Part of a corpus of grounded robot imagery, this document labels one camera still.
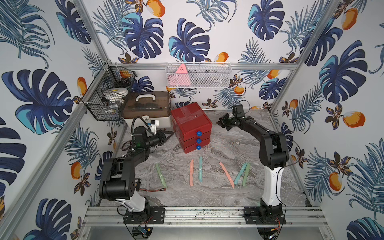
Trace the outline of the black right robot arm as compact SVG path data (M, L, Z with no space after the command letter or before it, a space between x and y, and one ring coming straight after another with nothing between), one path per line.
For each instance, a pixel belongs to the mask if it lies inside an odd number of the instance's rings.
M281 185L289 150L286 137L281 132L271 131L259 124L253 117L247 117L243 105L232 106L232 115L228 113L219 118L217 124L227 131L238 127L252 135L260 142L259 159L265 167L265 185L261 206L272 208L283 206L281 202Z

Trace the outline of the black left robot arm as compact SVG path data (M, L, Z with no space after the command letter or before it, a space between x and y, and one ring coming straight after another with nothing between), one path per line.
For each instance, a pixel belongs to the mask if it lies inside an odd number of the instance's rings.
M130 151L123 157L104 162L99 197L118 202L132 213L143 212L146 199L136 190L135 167L148 160L151 148L162 146L173 135L171 131L158 130L153 134L146 127L136 127Z

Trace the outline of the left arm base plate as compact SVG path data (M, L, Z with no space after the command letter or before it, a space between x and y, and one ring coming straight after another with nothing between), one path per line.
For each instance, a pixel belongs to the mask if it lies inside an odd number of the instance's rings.
M165 208L147 206L142 212L126 211L123 220L126 225L162 225L165 212Z

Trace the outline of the pink fruit knife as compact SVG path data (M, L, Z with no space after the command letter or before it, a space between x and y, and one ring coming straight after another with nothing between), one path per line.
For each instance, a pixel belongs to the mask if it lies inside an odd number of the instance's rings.
M225 165L222 163L222 162L219 162L219 165L221 166L222 170L224 171L231 187L234 189L235 188L235 183L231 177L231 175L229 174L228 170L226 169Z
M190 180L189 180L191 187L194 186L194 176L193 175L194 175L194 160L191 160L190 161Z

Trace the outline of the red top drawer blue knob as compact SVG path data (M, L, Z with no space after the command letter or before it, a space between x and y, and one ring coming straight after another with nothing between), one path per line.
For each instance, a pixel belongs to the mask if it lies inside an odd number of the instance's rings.
M206 133L212 130L212 122L188 121L181 125L173 121L173 129L176 136L182 140L189 140L198 135L198 132Z

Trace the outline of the red three-drawer cabinet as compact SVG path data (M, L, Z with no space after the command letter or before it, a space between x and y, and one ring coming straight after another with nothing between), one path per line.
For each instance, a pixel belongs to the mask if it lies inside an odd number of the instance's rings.
M210 144L213 123L197 103L172 110L171 120L184 153Z

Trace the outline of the teal fruit knife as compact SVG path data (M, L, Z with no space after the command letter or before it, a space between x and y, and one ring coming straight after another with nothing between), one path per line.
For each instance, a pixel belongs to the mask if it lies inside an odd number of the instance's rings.
M203 157L199 157L199 181L203 182Z
M234 180L234 184L235 185L238 185L239 183L239 180L241 178L241 176L245 173L245 170L246 170L246 167L247 167L248 163L244 163L239 171L239 173L237 174L235 180Z

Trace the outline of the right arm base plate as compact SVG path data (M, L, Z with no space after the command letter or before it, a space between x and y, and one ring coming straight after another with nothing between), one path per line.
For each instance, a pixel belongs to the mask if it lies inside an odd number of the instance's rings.
M243 217L246 225L284 225L287 223L282 206L245 207Z

